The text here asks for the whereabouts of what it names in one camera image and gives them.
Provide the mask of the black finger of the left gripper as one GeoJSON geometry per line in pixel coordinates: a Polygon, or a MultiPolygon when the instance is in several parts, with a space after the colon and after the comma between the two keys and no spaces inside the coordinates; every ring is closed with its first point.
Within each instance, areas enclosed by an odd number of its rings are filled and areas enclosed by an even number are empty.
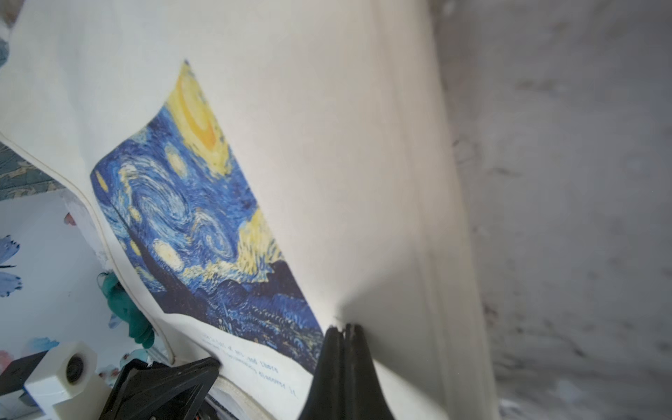
{"type": "Polygon", "coordinates": [[[219,377],[212,357],[179,367],[132,360],[117,378],[101,412],[102,420],[216,419],[206,401],[219,377]]]}

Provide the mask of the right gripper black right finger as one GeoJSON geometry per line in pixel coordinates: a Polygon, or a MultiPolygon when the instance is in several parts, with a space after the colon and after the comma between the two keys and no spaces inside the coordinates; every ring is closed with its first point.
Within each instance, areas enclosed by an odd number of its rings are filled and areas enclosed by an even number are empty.
{"type": "Polygon", "coordinates": [[[351,420],[393,420],[376,374],[364,329],[348,324],[345,331],[344,404],[351,420]]]}

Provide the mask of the starry night canvas tote bag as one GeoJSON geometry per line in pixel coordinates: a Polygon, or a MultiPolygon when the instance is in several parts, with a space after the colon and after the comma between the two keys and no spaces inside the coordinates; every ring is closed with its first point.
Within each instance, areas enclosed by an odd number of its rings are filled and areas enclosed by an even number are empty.
{"type": "Polygon", "coordinates": [[[27,1],[1,138],[237,418],[298,418],[358,324],[394,418],[495,419],[437,65],[423,1],[27,1]]]}

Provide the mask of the blue handled canvas tote bag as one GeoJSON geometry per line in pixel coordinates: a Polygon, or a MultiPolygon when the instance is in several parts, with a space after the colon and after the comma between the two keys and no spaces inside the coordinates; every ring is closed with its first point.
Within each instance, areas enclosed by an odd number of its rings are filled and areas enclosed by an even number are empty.
{"type": "Polygon", "coordinates": [[[58,181],[40,171],[4,143],[1,144],[1,201],[63,189],[58,181]]]}

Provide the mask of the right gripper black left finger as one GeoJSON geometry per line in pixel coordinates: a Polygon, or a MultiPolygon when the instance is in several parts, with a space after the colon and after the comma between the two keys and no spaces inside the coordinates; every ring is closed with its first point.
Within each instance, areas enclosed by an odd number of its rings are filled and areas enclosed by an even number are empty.
{"type": "Polygon", "coordinates": [[[337,327],[329,327],[321,348],[306,404],[300,420],[345,419],[345,339],[337,327]]]}

